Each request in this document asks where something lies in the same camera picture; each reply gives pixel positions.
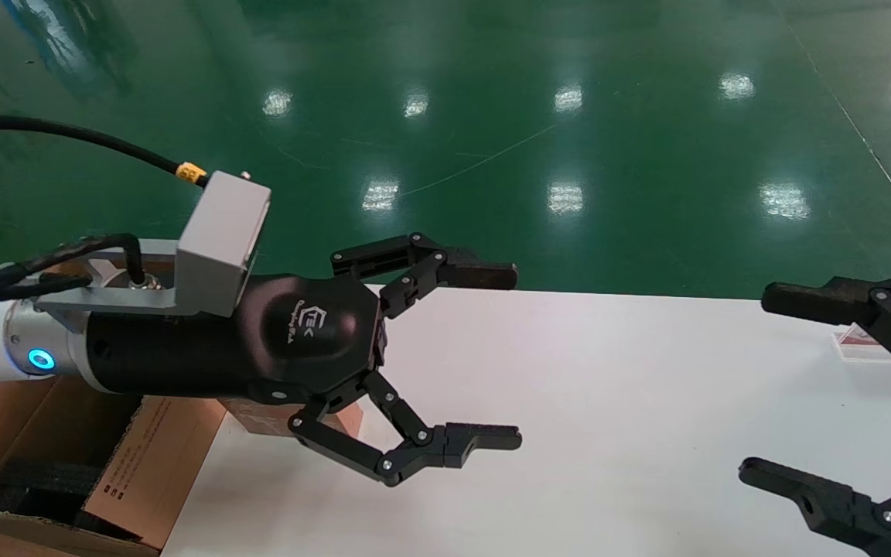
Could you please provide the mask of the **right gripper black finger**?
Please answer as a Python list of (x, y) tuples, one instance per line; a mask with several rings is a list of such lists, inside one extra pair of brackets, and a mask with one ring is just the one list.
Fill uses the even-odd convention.
[(795, 503), (813, 533), (867, 556), (891, 556), (891, 498), (877, 503), (848, 484), (757, 457), (743, 460), (739, 480)]
[(859, 326), (891, 353), (891, 278), (860, 281), (835, 276), (819, 288), (771, 282), (761, 297), (767, 313), (835, 326)]

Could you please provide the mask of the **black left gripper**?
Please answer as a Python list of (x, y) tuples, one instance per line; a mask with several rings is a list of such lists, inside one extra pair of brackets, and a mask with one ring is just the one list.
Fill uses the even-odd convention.
[[(308, 403), (288, 421), (294, 437), (387, 487), (429, 466), (463, 468), (474, 450), (522, 446), (516, 426), (425, 424), (375, 371), (386, 345), (383, 317), (399, 317), (439, 286), (515, 289), (515, 264), (413, 232), (335, 251), (331, 265), (339, 276), (255, 276), (229, 317), (91, 313), (90, 378), (114, 394)], [(402, 275), (383, 286), (381, 302), (361, 283), (396, 271)], [(390, 451), (323, 421), (330, 405), (348, 406), (364, 394), (402, 437)]]

